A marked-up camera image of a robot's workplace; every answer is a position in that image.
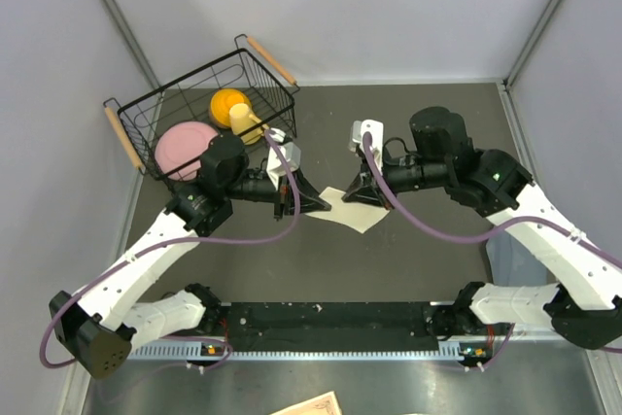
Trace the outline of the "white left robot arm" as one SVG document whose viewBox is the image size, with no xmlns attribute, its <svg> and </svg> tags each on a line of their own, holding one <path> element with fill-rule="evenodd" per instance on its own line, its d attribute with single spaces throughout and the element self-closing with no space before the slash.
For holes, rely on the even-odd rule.
<svg viewBox="0 0 622 415">
<path fill-rule="evenodd" d="M 282 131 L 265 133 L 267 165 L 252 169 L 242 139 L 227 134 L 212 139 L 199 156 L 193 179 L 174 194 L 145 234 L 100 276 L 49 303 L 51 321 L 39 348 L 41 364 L 49 361 L 52 336 L 93 378 L 113 374 L 130 353 L 146 344 L 195 329 L 214 331 L 220 305 L 211 291 L 190 284 L 152 303 L 141 296 L 186 253 L 201 243 L 230 244 L 214 232 L 233 213 L 235 200 L 274 205 L 277 218 L 298 219 L 303 213 L 327 211 L 329 205 L 301 173 L 301 150 Z"/>
</svg>

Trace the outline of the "cream paper letter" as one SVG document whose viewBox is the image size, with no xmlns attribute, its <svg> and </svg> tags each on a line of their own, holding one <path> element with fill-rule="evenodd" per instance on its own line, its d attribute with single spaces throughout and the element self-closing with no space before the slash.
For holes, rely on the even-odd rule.
<svg viewBox="0 0 622 415">
<path fill-rule="evenodd" d="M 345 225 L 360 234 L 385 219 L 389 211 L 383 207 L 371 206 L 360 202 L 346 203 L 342 200 L 343 190 L 326 187 L 320 198 L 330 205 L 329 211 L 307 213 L 306 216 L 327 222 Z"/>
</svg>

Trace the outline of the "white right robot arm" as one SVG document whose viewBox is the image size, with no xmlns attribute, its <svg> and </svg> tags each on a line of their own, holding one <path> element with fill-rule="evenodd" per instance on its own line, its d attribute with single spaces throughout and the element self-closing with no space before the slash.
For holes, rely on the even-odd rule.
<svg viewBox="0 0 622 415">
<path fill-rule="evenodd" d="M 470 282 L 454 302 L 437 308 L 428 329 L 446 337 L 487 325 L 548 328 L 588 350 L 614 352 L 621 337 L 621 261 L 594 245 L 547 198 L 533 175 L 502 150 L 480 150 L 463 117 L 444 107 L 408 122 L 415 148 L 390 156 L 380 121 L 354 121 L 350 149 L 362 161 L 342 199 L 398 210 L 426 234 L 454 244 L 508 233 L 555 277 L 544 286 Z M 479 235 L 456 235 L 418 219 L 397 199 L 404 192 L 443 189 L 451 200 L 491 224 Z"/>
</svg>

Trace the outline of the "grey blue envelope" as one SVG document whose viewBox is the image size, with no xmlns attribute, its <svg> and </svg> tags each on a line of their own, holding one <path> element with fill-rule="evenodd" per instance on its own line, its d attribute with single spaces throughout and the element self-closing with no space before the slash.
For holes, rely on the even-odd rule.
<svg viewBox="0 0 622 415">
<path fill-rule="evenodd" d="M 508 287 L 538 287 L 548 283 L 548 271 L 529 250 L 507 232 L 485 245 L 493 283 Z"/>
</svg>

